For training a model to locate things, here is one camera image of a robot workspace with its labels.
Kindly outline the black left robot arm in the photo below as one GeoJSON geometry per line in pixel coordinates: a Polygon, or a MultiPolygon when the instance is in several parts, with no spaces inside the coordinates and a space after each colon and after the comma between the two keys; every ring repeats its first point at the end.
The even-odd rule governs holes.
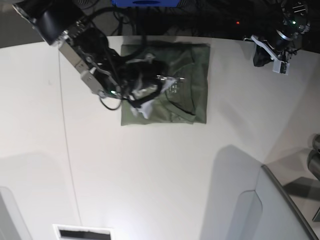
{"type": "Polygon", "coordinates": [[[244,40],[256,45],[253,56],[255,67],[273,63],[274,72],[287,74],[289,60],[299,51],[295,40],[310,30],[309,8],[304,0],[280,0],[274,7],[274,16],[263,21],[265,30],[255,32],[244,40]]]}

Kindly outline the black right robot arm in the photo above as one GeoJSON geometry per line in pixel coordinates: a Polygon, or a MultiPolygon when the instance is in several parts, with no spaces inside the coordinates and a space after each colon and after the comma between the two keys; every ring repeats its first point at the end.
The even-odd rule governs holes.
{"type": "Polygon", "coordinates": [[[105,7],[87,15],[72,0],[17,0],[12,7],[49,45],[58,46],[100,101],[118,99],[139,109],[179,80],[165,75],[163,61],[145,53],[144,33],[138,48],[128,55],[110,47],[94,19],[110,12],[128,17],[125,9],[105,7]]]}

